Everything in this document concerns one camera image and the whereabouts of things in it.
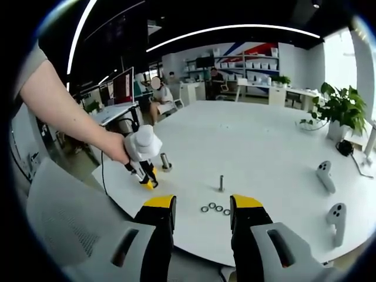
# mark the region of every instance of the desk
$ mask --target desk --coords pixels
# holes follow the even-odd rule
[[[92,115],[92,118],[101,126],[108,125],[111,121],[124,115],[133,106],[137,106],[137,103],[127,102],[118,105],[112,105],[105,107],[101,112]]]
[[[253,84],[249,81],[242,82],[241,84],[239,84],[239,82],[238,82],[235,102],[238,102],[238,100],[239,100],[240,88],[242,86],[265,88],[265,89],[270,89],[270,88],[273,87],[273,86],[268,86],[268,85],[255,85],[255,84]],[[286,90],[286,92],[291,92],[291,93],[295,93],[295,94],[299,94],[299,95],[303,96],[301,109],[305,110],[305,111],[308,111],[313,107],[312,98],[315,98],[315,97],[318,96],[316,93],[313,93],[313,92],[307,91],[307,90],[294,89],[294,88],[284,88],[284,89]]]
[[[106,161],[104,175],[111,198],[134,217],[151,197],[177,196],[175,246],[199,257],[234,266],[230,216],[200,208],[215,202],[230,208],[230,195],[254,197],[274,222],[283,222],[307,241],[319,262],[333,260],[364,243],[376,227],[376,179],[360,176],[354,161],[325,138],[328,126],[302,132],[296,126],[308,113],[252,103],[197,101],[155,126],[173,165],[157,173],[159,186],[144,189],[120,164]],[[337,193],[328,194],[315,175],[332,162]],[[153,160],[160,168],[160,157]],[[102,167],[93,175],[102,183]],[[218,192],[224,175],[223,193]],[[332,246],[325,215],[338,202],[347,205],[347,229],[341,247]]]

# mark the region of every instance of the metal washer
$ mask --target metal washer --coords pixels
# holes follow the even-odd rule
[[[216,211],[217,212],[222,212],[223,211],[223,206],[216,206]]]

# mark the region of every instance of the person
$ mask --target person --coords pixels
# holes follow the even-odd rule
[[[221,94],[221,85],[224,83],[223,75],[216,68],[210,70],[211,74],[211,94],[209,100],[215,100]]]
[[[123,136],[108,132],[80,108],[38,43],[27,57],[15,84],[15,111],[22,102],[35,116],[56,130],[97,147],[112,160],[129,163]]]
[[[177,77],[175,77],[175,73],[174,72],[170,72],[169,73],[169,77],[167,78],[167,84],[170,86],[170,85],[174,85],[174,84],[179,84],[179,80]]]
[[[153,101],[150,103],[150,115],[152,117],[152,125],[155,125],[158,120],[158,115],[162,115],[174,108],[173,96],[170,89],[160,80],[160,87],[153,88]]]

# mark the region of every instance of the potted plant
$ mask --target potted plant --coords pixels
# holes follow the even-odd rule
[[[291,83],[291,79],[286,75],[280,76],[280,83],[283,85],[283,88],[287,88],[287,85]]]
[[[90,104],[85,106],[85,111],[87,113],[91,113],[95,110],[98,111],[98,109],[99,109],[99,102],[98,101],[93,101]]]
[[[314,110],[310,111],[313,120],[330,122],[327,137],[336,143],[341,141],[351,128],[354,133],[362,135],[365,129],[364,108],[365,103],[358,91],[351,86],[348,89],[335,89],[324,82],[321,93],[328,95],[325,104],[320,103],[320,98],[313,98]],[[312,125],[313,120],[302,119],[300,123]]]
[[[272,75],[270,77],[271,81],[273,82],[273,86],[286,88],[287,85],[291,83],[291,79],[288,76]]]

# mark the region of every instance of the gray sleeve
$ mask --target gray sleeve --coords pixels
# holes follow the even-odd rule
[[[18,93],[25,84],[25,82],[45,60],[47,60],[47,57],[44,54],[44,52],[39,48],[37,42],[31,50],[30,54],[27,56],[19,71],[14,89],[14,99],[18,96]]]

